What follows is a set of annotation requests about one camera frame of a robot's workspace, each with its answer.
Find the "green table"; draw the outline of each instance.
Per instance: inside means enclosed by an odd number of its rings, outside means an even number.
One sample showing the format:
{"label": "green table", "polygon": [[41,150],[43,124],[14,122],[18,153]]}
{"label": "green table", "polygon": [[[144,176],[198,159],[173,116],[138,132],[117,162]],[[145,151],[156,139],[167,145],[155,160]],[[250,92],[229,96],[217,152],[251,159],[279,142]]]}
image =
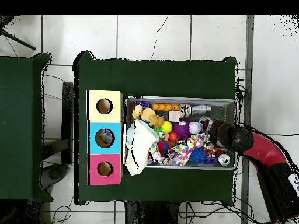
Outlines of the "green table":
{"label": "green table", "polygon": [[75,202],[223,200],[232,205],[233,171],[144,169],[120,185],[88,186],[86,169],[86,90],[118,90],[128,95],[234,99],[235,58],[223,61],[96,60],[81,52],[75,72]]}
{"label": "green table", "polygon": [[0,199],[52,201],[39,184],[41,74],[50,54],[0,57]]}

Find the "circular hole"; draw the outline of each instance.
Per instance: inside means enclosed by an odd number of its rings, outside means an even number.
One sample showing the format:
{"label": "circular hole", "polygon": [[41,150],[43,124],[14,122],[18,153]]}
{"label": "circular hole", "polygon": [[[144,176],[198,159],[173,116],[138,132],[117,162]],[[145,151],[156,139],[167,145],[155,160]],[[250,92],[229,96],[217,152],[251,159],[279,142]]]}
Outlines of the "circular hole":
{"label": "circular hole", "polygon": [[113,173],[113,166],[109,162],[98,164],[98,173],[103,177],[108,177]]}
{"label": "circular hole", "polygon": [[112,102],[109,99],[100,99],[96,104],[96,109],[99,113],[109,114],[112,111]]}
{"label": "circular hole", "polygon": [[95,136],[96,144],[101,148],[109,148],[115,141],[113,132],[110,129],[100,129]]}

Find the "yellow ball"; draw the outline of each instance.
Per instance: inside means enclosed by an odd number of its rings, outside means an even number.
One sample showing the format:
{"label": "yellow ball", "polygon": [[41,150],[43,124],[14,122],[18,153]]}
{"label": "yellow ball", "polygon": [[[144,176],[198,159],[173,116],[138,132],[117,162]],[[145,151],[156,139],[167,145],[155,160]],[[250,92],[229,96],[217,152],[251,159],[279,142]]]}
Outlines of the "yellow ball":
{"label": "yellow ball", "polygon": [[172,131],[172,124],[169,121],[164,121],[161,130],[165,134],[170,133]]}

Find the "blue box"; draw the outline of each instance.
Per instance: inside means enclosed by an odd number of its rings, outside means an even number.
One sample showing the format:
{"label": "blue box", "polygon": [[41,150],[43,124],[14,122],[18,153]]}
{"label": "blue box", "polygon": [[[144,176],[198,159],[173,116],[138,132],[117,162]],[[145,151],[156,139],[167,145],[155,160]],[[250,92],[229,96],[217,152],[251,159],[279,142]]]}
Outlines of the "blue box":
{"label": "blue box", "polygon": [[[96,133],[101,129],[109,129],[114,136],[114,142],[108,148],[102,148],[96,144]],[[102,154],[120,154],[121,140],[122,140],[122,122],[91,122],[90,123],[90,154],[102,155]]]}

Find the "floor tile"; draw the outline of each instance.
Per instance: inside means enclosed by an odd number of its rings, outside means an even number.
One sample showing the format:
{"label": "floor tile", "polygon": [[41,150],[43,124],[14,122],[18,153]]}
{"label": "floor tile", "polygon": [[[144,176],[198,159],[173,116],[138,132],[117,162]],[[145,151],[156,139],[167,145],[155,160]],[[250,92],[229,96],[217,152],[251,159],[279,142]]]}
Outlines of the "floor tile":
{"label": "floor tile", "polygon": [[56,211],[60,206],[69,206],[74,195],[74,166],[71,166],[64,179],[52,185],[48,192],[53,197],[53,202],[46,202],[44,211]]}
{"label": "floor tile", "polygon": [[85,50],[116,57],[116,16],[43,16],[43,51],[52,53],[52,64],[73,64]]}
{"label": "floor tile", "polygon": [[131,60],[189,60],[190,16],[119,16],[118,57]]}
{"label": "floor tile", "polygon": [[63,81],[51,76],[56,76],[67,82],[74,81],[71,66],[48,66],[44,72],[44,107],[45,107],[45,138],[61,137],[61,111]]}
{"label": "floor tile", "polygon": [[190,220],[189,219],[185,219],[186,217],[186,213],[180,213],[178,214],[178,224],[189,224]]}
{"label": "floor tile", "polygon": [[192,224],[240,224],[240,217],[234,213],[214,213],[206,218],[194,218]]}
{"label": "floor tile", "polygon": [[110,202],[92,202],[88,201],[86,205],[75,205],[74,202],[71,204],[72,211],[105,211],[114,212],[114,201]]}
{"label": "floor tile", "polygon": [[[41,16],[15,16],[5,31],[16,38],[36,47],[36,51],[8,38],[18,57],[30,58],[41,52]],[[12,47],[4,36],[0,36],[0,56],[15,57]]]}
{"label": "floor tile", "polygon": [[186,203],[183,202],[180,204],[180,212],[186,212],[187,211],[187,206]]}
{"label": "floor tile", "polygon": [[124,202],[116,201],[116,211],[124,211]]}
{"label": "floor tile", "polygon": [[124,213],[116,213],[115,224],[125,224]]}
{"label": "floor tile", "polygon": [[254,212],[254,219],[258,222],[269,222],[269,214],[266,208],[259,180],[253,164],[249,164],[249,195],[248,201]]}
{"label": "floor tile", "polygon": [[[51,224],[54,212],[45,212],[44,214],[43,219],[50,219],[46,224]],[[63,220],[66,215],[69,217],[70,213],[57,212],[54,222]],[[114,224],[114,213],[72,212],[69,219],[65,220],[63,224]]]}
{"label": "floor tile", "polygon": [[299,133],[294,114],[299,105],[294,24],[291,27],[281,16],[255,15],[251,125],[265,134]]}
{"label": "floor tile", "polygon": [[245,69],[247,15],[192,15],[191,58],[223,60],[234,56]]}

